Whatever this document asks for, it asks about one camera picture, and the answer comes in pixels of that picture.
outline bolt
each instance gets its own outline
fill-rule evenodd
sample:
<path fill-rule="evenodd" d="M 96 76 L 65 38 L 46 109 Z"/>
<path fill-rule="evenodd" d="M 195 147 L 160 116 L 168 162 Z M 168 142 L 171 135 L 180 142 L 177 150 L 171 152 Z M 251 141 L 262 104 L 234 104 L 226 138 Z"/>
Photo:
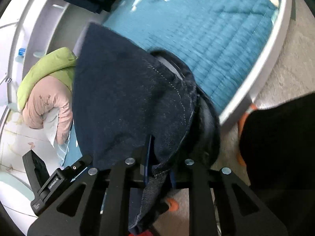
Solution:
<path fill-rule="evenodd" d="M 225 174 L 225 175 L 229 175 L 231 174 L 232 170 L 230 168 L 223 168 L 222 169 L 222 173 Z"/>
<path fill-rule="evenodd" d="M 89 173 L 90 176 L 94 176 L 97 173 L 97 169 L 96 168 L 90 168 L 88 173 Z"/>
<path fill-rule="evenodd" d="M 194 162 L 194 160 L 192 160 L 192 159 L 186 159 L 186 160 L 185 160 L 185 164 L 188 165 L 188 166 L 194 165 L 194 163 L 195 163 L 195 162 Z"/>
<path fill-rule="evenodd" d="M 131 165 L 131 164 L 133 164 L 135 162 L 135 159 L 134 158 L 127 158 L 126 160 L 125 160 L 125 163 L 126 164 L 128 164 L 128 165 Z"/>

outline black pants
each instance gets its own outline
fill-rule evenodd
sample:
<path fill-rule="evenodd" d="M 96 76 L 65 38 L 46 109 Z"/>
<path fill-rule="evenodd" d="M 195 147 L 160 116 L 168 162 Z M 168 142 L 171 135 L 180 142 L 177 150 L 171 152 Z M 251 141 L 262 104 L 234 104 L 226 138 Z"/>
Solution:
<path fill-rule="evenodd" d="M 252 190 L 289 235 L 315 235 L 315 93 L 251 113 L 240 151 Z"/>

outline orange shoe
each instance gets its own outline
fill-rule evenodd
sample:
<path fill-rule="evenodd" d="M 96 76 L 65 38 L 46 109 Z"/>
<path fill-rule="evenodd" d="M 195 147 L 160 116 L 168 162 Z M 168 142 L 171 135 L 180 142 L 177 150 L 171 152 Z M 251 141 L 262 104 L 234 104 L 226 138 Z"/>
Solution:
<path fill-rule="evenodd" d="M 166 203 L 168 204 L 169 211 L 170 212 L 174 212 L 177 211 L 179 209 L 179 204 L 176 200 L 174 200 L 173 198 L 166 198 Z"/>
<path fill-rule="evenodd" d="M 255 104 L 251 104 L 251 105 L 249 106 L 249 108 L 247 109 L 247 111 L 242 115 L 242 117 L 241 117 L 240 120 L 238 121 L 237 127 L 238 127 L 238 138 L 239 138 L 239 139 L 241 138 L 241 134 L 242 134 L 242 131 L 243 131 L 243 128 L 244 128 L 244 125 L 245 125 L 245 121 L 246 121 L 247 117 L 249 116 L 249 114 L 250 114 L 252 111 L 255 111 L 255 110 L 258 110 L 257 106 L 256 106 Z M 245 163 L 245 161 L 243 160 L 243 158 L 242 158 L 240 152 L 237 153 L 236 159 L 237 159 L 238 163 L 239 163 L 241 166 L 246 167 L 246 163 Z"/>

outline blue mattress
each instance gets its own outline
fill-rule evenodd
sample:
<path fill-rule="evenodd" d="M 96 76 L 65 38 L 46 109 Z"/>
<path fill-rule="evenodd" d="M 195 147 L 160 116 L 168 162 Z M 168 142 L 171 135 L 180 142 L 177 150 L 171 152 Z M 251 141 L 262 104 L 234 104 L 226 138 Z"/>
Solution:
<path fill-rule="evenodd" d="M 122 0 L 103 25 L 179 57 L 220 114 L 265 46 L 276 11 L 270 0 Z"/>

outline bed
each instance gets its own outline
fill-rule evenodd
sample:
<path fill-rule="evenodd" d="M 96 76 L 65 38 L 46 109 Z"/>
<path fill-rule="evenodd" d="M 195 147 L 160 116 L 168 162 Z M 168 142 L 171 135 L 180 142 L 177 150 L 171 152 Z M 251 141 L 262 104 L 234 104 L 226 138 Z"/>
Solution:
<path fill-rule="evenodd" d="M 228 130 L 275 65 L 291 6 L 292 0 L 120 0 L 103 25 L 147 51 L 166 49 L 184 61 Z M 72 127 L 64 165 L 79 156 Z"/>

